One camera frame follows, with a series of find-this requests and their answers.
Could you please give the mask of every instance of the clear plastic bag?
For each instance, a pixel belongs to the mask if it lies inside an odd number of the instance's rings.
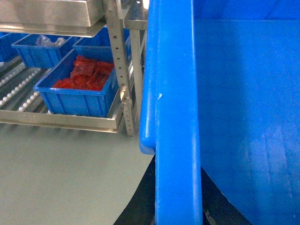
[[[59,47],[62,46],[67,40],[63,37],[59,37],[55,42],[52,42],[50,38],[45,35],[38,36],[36,45],[44,47]]]

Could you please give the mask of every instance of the gray floor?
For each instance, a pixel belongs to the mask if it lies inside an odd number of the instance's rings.
[[[0,225],[112,225],[151,159],[124,131],[0,124]]]

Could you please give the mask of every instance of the blue plastic bin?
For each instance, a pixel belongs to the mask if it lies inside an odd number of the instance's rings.
[[[127,58],[131,58],[131,42],[129,30],[124,29],[125,46],[127,51]],[[78,54],[89,54],[91,57],[100,57],[101,59],[113,62],[113,53],[111,43],[109,40],[108,29],[106,27],[93,38],[83,37],[77,41],[73,48]]]
[[[150,1],[140,146],[156,154],[156,225],[202,223],[200,162],[251,224],[300,224],[299,12]]]
[[[38,36],[38,34],[31,34],[12,44],[27,67],[52,68],[56,66],[72,50],[72,45],[79,39],[78,37],[64,37],[67,41],[62,46],[44,47],[36,45]],[[52,42],[59,38],[55,35],[46,36]]]
[[[11,44],[25,37],[27,34],[0,33],[0,62],[8,62],[18,55]]]
[[[96,57],[93,55],[93,57],[90,57],[89,54],[82,55],[87,58],[105,61],[102,56]],[[34,90],[41,93],[44,102],[52,113],[105,117],[118,90],[115,69],[110,74],[102,91],[52,88],[59,79],[70,76],[76,56],[77,54],[73,49],[50,73],[34,86]]]

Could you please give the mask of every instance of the perforated metal post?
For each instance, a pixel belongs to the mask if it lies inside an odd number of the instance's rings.
[[[125,118],[126,130],[129,136],[133,136],[135,134],[135,117],[133,115],[133,104],[129,86],[128,60],[124,41],[121,1],[104,0],[103,8],[105,12],[109,38],[111,41],[113,61],[117,72],[121,94],[120,98],[122,100],[122,104],[124,105],[123,114]]]

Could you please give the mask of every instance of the large blue container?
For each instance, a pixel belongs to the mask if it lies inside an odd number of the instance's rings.
[[[299,12],[292,0],[150,2],[140,146],[156,154],[157,225],[201,224],[200,160],[252,224],[300,224]]]

